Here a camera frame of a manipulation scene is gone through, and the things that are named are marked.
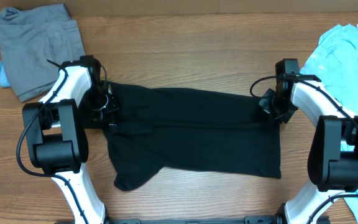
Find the black t-shirt with logo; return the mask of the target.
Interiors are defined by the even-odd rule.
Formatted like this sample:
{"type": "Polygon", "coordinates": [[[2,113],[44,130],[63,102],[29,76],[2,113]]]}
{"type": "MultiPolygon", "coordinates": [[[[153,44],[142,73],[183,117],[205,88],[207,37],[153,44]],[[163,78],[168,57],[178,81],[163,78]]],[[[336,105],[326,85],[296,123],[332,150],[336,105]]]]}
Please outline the black t-shirt with logo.
{"type": "Polygon", "coordinates": [[[164,167],[280,178],[280,125],[252,97],[111,83],[103,128],[115,186],[135,190],[164,167]]]}

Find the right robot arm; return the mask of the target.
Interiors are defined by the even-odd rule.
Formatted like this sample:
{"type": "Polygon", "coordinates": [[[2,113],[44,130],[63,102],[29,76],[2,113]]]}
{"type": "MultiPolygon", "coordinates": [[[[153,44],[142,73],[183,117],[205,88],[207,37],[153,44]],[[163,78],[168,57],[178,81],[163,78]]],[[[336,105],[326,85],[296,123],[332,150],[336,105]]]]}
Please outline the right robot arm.
{"type": "Polygon", "coordinates": [[[302,75],[298,61],[275,64],[274,90],[260,97],[270,119],[289,122],[302,110],[315,126],[308,156],[309,179],[265,223],[329,223],[323,213],[339,198],[358,198],[358,115],[331,96],[315,75],[302,75]]]}

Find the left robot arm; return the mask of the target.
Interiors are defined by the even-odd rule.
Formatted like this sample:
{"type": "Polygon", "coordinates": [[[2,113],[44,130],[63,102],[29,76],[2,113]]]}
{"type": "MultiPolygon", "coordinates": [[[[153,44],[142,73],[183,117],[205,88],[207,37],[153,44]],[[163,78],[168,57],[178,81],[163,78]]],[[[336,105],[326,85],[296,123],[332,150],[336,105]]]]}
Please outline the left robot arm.
{"type": "Polygon", "coordinates": [[[22,109],[24,130],[16,159],[27,174],[52,179],[65,196],[74,223],[110,223],[88,173],[85,130],[116,122],[119,103],[100,75],[105,68],[92,55],[57,65],[58,79],[37,103],[22,109]]]}

